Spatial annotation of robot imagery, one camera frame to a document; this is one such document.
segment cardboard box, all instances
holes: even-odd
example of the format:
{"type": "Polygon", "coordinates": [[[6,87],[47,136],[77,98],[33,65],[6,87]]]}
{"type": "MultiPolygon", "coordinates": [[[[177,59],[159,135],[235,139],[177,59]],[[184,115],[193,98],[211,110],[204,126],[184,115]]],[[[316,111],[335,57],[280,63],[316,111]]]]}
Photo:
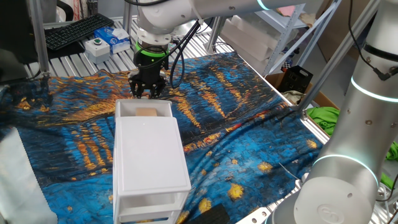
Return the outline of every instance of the cardboard box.
{"type": "MultiPolygon", "coordinates": [[[[320,16],[320,14],[328,8],[331,2],[332,1],[325,2],[317,15],[320,16]]],[[[353,0],[353,2],[354,8],[351,17],[352,25],[354,25],[358,17],[364,11],[365,7],[369,3],[369,0],[353,0]]],[[[318,46],[321,49],[326,61],[331,59],[337,48],[348,34],[348,13],[349,0],[342,0],[335,14],[330,19],[330,22],[318,40],[318,46]]],[[[348,50],[347,55],[354,59],[358,59],[359,53],[356,48],[351,47],[348,50]]]]}
{"type": "MultiPolygon", "coordinates": [[[[279,74],[275,74],[275,75],[267,75],[266,80],[273,87],[278,88],[284,75],[285,75],[284,73],[279,73],[279,74]]],[[[307,90],[305,91],[305,93],[308,93],[308,91],[310,91],[312,86],[313,86],[312,83],[310,83],[307,90]]],[[[314,102],[316,102],[319,106],[331,106],[333,108],[340,110],[339,107],[337,107],[331,100],[329,100],[329,98],[327,98],[321,91],[318,93],[317,97],[315,97],[314,102]]]]}

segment plastic storage box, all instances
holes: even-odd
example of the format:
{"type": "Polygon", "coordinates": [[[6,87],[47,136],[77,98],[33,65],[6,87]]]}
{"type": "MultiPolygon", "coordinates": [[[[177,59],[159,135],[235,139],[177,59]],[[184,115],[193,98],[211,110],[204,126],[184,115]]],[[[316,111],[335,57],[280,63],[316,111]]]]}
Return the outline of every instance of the plastic storage box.
{"type": "Polygon", "coordinates": [[[116,101],[114,223],[174,224],[191,190],[171,102],[116,101]],[[136,116],[154,108],[157,116],[136,116]]]}

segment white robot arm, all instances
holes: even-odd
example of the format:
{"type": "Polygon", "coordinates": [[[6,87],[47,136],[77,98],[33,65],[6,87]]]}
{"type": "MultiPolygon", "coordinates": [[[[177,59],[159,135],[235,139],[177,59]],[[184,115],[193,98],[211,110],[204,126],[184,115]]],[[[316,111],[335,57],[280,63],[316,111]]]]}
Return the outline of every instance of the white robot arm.
{"type": "MultiPolygon", "coordinates": [[[[161,0],[139,8],[146,34],[168,35],[192,19],[232,16],[306,0],[161,0]]],[[[367,224],[381,167],[398,135],[398,0],[382,0],[341,109],[301,191],[279,205],[266,224],[367,224]]]]}

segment starry night fabric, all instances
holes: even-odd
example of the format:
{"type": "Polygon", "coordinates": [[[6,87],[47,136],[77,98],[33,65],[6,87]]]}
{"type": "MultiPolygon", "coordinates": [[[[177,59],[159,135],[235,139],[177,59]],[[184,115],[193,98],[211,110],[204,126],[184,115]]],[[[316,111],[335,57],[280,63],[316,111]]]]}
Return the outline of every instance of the starry night fabric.
{"type": "MultiPolygon", "coordinates": [[[[300,176],[322,145],[235,52],[185,66],[181,86],[161,97],[173,103],[192,183],[178,223],[217,204],[236,223],[294,188],[279,163],[300,176]]],[[[59,223],[112,223],[113,116],[115,101],[131,98],[127,75],[102,70],[1,92],[2,130],[18,129],[59,223]]]]}

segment green cloth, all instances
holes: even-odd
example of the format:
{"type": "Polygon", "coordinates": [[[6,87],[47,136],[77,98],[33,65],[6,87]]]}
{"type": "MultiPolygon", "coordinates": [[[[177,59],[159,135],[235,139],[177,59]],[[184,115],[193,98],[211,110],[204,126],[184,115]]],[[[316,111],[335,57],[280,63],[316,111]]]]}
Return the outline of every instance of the green cloth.
{"type": "Polygon", "coordinates": [[[398,161],[398,144],[396,142],[392,143],[390,151],[387,152],[386,159],[398,161]]]}
{"type": "Polygon", "coordinates": [[[333,134],[340,110],[329,106],[322,108],[310,108],[307,114],[311,117],[329,136],[333,134]]]}
{"type": "Polygon", "coordinates": [[[392,189],[394,187],[394,181],[391,180],[390,177],[388,177],[386,174],[382,173],[381,174],[381,180],[384,185],[386,185],[388,188],[392,189]]]}
{"type": "MultiPolygon", "coordinates": [[[[335,130],[338,116],[340,115],[340,111],[336,108],[332,107],[321,107],[321,108],[310,108],[307,110],[307,114],[311,117],[314,122],[316,122],[329,136],[333,134],[335,130]]],[[[398,144],[393,142],[391,148],[386,156],[387,160],[396,160],[398,161],[398,144]]],[[[381,180],[383,184],[385,184],[390,189],[393,188],[394,182],[388,177],[386,174],[381,175],[381,180]]]]}

